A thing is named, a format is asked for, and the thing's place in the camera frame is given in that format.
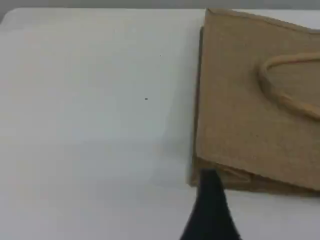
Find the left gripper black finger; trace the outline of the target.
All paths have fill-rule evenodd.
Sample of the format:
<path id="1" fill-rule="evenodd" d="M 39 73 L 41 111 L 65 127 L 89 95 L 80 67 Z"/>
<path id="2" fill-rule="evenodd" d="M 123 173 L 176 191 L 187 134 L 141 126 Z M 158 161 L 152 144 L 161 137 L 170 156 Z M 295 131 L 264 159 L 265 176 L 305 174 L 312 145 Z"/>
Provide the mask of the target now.
<path id="1" fill-rule="evenodd" d="M 213 169 L 200 172 L 196 200 L 181 240 L 240 240 L 225 190 Z"/>

